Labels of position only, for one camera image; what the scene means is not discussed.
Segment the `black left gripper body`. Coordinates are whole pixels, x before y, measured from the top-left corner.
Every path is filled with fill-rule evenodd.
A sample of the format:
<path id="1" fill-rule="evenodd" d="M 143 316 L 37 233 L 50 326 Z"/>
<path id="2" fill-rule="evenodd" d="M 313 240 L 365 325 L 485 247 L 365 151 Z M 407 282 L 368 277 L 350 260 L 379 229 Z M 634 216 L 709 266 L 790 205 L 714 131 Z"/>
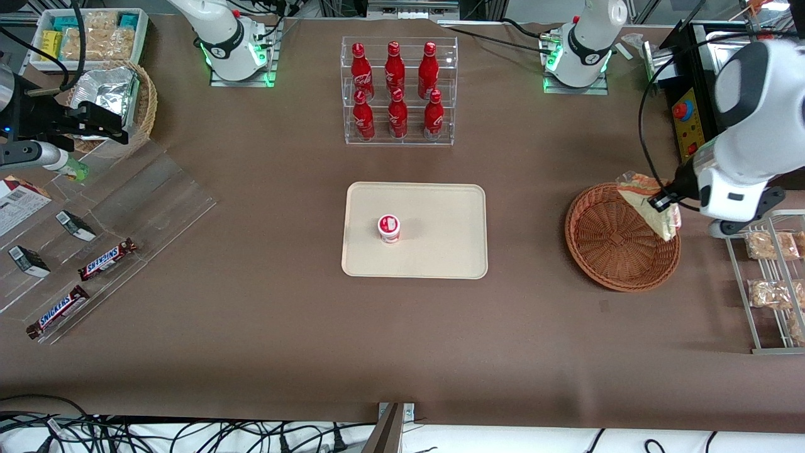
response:
<path id="1" fill-rule="evenodd" d="M 669 184 L 669 198 L 673 203 L 681 203 L 685 199 L 701 200 L 693 159 L 688 159 L 676 169 L 674 180 Z"/>

